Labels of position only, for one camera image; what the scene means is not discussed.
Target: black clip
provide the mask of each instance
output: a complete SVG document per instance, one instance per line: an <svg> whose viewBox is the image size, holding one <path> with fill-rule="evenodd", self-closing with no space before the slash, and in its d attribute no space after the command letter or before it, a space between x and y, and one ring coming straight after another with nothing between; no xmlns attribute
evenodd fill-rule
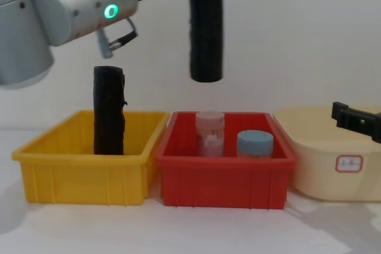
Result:
<svg viewBox="0 0 381 254"><path fill-rule="evenodd" d="M381 143L381 113L360 111L334 102L332 118L337 120L337 127L371 136L373 141Z"/></svg>

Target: white label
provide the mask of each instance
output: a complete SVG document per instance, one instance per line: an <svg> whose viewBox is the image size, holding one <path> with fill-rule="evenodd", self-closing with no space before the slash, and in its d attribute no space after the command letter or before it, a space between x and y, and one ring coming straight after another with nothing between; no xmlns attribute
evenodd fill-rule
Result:
<svg viewBox="0 0 381 254"><path fill-rule="evenodd" d="M358 173L363 168L363 157L361 156L338 156L336 160L336 171L339 173Z"/></svg>

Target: pink jar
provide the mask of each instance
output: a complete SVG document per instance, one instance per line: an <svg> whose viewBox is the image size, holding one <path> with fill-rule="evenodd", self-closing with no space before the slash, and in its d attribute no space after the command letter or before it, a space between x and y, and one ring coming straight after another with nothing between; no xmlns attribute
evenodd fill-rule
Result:
<svg viewBox="0 0 381 254"><path fill-rule="evenodd" d="M222 156L224 153L225 115L203 111L196 114L197 155Z"/></svg>

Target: black cylindrical object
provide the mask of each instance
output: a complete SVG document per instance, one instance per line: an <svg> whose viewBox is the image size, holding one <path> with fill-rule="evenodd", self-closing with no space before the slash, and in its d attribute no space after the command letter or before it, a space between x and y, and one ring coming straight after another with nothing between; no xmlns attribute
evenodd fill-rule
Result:
<svg viewBox="0 0 381 254"><path fill-rule="evenodd" d="M223 76L223 0L190 0L190 74L199 82Z"/></svg>
<svg viewBox="0 0 381 254"><path fill-rule="evenodd" d="M117 67L94 68L94 154L123 155L124 74Z"/></svg>

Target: white table surface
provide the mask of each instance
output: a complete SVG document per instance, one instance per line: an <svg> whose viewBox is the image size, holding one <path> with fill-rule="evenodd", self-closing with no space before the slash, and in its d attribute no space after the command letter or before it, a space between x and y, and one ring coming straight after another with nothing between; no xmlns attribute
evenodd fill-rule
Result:
<svg viewBox="0 0 381 254"><path fill-rule="evenodd" d="M28 204L10 154L37 134L0 131L1 254L381 253L377 203L289 193L284 211L172 208L156 184L142 206Z"/></svg>

